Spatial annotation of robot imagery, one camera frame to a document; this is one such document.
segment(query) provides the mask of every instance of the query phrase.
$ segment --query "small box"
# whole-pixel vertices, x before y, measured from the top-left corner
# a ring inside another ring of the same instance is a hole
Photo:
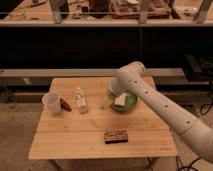
[[[128,142],[128,134],[125,130],[107,131],[104,133],[106,144]]]

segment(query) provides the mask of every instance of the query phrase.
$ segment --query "paper cup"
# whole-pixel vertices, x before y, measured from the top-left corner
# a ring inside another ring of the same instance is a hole
[[[61,112],[60,95],[56,92],[46,93],[42,98],[45,109],[53,114]]]

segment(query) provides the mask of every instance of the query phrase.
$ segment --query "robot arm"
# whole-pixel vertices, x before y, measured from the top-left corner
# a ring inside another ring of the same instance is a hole
[[[125,90],[130,90],[167,123],[197,155],[213,163],[213,130],[150,87],[141,78],[144,71],[145,67],[140,62],[133,62],[118,69],[116,77],[109,84],[108,95],[119,96]]]

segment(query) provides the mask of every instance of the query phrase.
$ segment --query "table surface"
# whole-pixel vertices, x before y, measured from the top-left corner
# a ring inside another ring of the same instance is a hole
[[[187,17],[183,14],[183,10],[185,7],[197,7],[199,8],[202,0],[175,0],[174,9],[180,15],[183,20],[192,20],[193,17]],[[21,4],[19,4],[5,19],[4,21],[30,21],[38,19],[39,21],[52,21],[52,12],[49,1],[47,3],[34,7],[27,8],[32,3],[31,0],[24,0]],[[88,1],[85,0],[80,5],[88,6]],[[70,14],[73,14],[76,9],[77,4],[73,4],[69,6]],[[93,17],[83,18],[83,20],[87,19],[95,19]],[[106,15],[101,18],[101,20],[112,20],[113,18],[110,15]],[[213,19],[213,4],[210,7],[210,10],[207,15],[208,20]]]
[[[72,107],[53,115],[42,111],[29,152],[29,159],[91,159],[176,156],[169,127],[140,99],[129,112],[100,108],[112,77],[55,78],[50,91],[57,91]],[[152,87],[151,77],[144,77]],[[89,112],[80,114],[74,91],[81,87]],[[127,130],[129,142],[105,144],[107,130]]]

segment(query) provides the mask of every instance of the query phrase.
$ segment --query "concrete floor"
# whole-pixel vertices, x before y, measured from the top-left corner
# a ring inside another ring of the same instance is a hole
[[[11,103],[0,104],[0,171],[54,171],[51,163],[42,160],[28,160],[28,152],[35,133],[42,104]],[[202,117],[213,127],[213,111]],[[178,153],[184,165],[189,164],[197,156],[173,133]],[[59,163],[65,170],[74,171],[141,171],[148,161],[139,159],[99,159],[72,160]],[[195,168],[199,171],[213,170],[213,165],[203,160],[198,161]],[[174,157],[160,158],[153,167],[154,171],[175,171]]]

